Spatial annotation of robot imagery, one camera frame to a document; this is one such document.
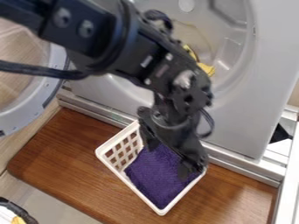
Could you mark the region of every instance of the washing machine door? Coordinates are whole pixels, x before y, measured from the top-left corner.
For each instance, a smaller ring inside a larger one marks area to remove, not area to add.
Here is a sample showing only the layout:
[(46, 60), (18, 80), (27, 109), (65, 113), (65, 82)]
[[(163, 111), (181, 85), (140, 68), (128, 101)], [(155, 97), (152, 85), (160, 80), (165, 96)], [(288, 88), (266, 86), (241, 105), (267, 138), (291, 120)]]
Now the washing machine door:
[[(135, 0), (141, 11), (159, 9), (202, 62), (213, 65), (216, 128), (207, 142), (260, 158), (296, 84), (299, 1)], [(76, 95), (136, 114), (152, 93), (112, 74), (72, 83)], [(203, 122), (198, 132), (206, 129)]]
[[(25, 28), (0, 20), (0, 60), (57, 67), (65, 50), (36, 38)], [(0, 137), (22, 129), (43, 113), (60, 80), (0, 72)]]

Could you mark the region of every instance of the purple towel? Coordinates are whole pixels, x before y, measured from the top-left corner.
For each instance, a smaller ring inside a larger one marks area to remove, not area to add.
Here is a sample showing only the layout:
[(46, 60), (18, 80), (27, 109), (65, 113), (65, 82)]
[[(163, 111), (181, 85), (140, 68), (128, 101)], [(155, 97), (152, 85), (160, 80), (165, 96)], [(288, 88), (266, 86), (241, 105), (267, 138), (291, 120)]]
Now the purple towel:
[(182, 182), (177, 176), (179, 163), (180, 157), (160, 144), (152, 152), (143, 149), (125, 172), (140, 192), (158, 208), (164, 209), (198, 177), (198, 174), (192, 174)]

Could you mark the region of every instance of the black cable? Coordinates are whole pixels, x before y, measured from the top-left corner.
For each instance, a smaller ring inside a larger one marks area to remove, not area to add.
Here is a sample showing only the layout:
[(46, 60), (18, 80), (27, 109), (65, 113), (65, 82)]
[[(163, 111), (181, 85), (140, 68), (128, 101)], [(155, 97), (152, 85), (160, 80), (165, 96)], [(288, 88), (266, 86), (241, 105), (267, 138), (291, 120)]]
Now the black cable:
[(29, 74), (35, 76), (46, 76), (62, 80), (82, 80), (88, 76), (77, 70), (64, 71), (44, 66), (32, 66), (0, 60), (0, 71), (13, 74)]
[(143, 14), (148, 20), (157, 21), (162, 20), (164, 23), (164, 26), (169, 32), (172, 32), (173, 30), (173, 24), (171, 19), (163, 12), (159, 10), (147, 10)]
[(201, 138), (206, 138), (206, 137), (209, 137), (213, 131), (214, 131), (214, 128), (215, 128), (215, 122), (214, 120), (212, 119), (212, 117), (210, 116), (210, 114), (208, 112), (206, 112), (205, 109), (201, 109), (199, 110), (202, 114), (202, 116), (205, 118), (205, 120), (207, 121), (207, 123), (209, 124), (210, 126), (210, 130), (207, 131), (206, 133), (204, 134), (198, 134), (198, 137), (201, 139)]

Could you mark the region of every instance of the white basket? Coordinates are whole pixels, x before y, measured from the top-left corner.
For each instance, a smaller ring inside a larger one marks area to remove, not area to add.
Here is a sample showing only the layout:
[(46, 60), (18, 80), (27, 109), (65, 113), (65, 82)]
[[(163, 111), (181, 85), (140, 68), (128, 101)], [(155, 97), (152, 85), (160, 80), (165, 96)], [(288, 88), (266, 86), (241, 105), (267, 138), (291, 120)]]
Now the white basket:
[(198, 178), (194, 179), (167, 207), (159, 209), (133, 185), (124, 172), (142, 149), (143, 140), (139, 134), (139, 123), (135, 121), (97, 148), (95, 155), (158, 215), (166, 215), (205, 176), (205, 171)]

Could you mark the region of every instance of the black robotic arm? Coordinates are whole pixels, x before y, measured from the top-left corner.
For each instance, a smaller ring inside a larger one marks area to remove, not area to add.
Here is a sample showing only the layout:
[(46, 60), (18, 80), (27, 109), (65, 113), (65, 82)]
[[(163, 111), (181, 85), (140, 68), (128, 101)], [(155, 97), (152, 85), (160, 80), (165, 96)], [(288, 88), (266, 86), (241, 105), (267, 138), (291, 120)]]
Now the black robotic arm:
[[(171, 20), (158, 10), (141, 13), (127, 0), (0, 0), (0, 17), (64, 46), (78, 70), (60, 71), (0, 61), (0, 70), (80, 80), (112, 73), (154, 92), (152, 108), (139, 108), (145, 145), (166, 144), (181, 158), (182, 177), (202, 172), (208, 156), (196, 134), (204, 107), (212, 104), (211, 82), (171, 36)], [(163, 26), (155, 21), (162, 21)]]

